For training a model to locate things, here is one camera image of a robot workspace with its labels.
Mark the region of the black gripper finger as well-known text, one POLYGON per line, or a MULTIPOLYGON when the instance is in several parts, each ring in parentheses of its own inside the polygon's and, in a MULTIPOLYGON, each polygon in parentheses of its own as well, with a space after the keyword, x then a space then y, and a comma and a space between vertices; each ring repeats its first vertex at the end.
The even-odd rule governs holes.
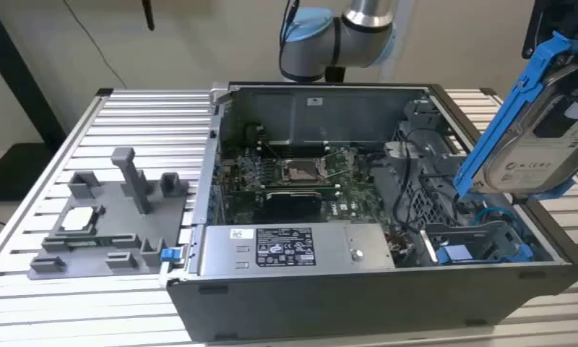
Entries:
POLYGON ((539 116, 532 133, 536 137, 560 137, 576 119, 566 110, 578 102, 578 64, 570 64, 547 76, 539 116))

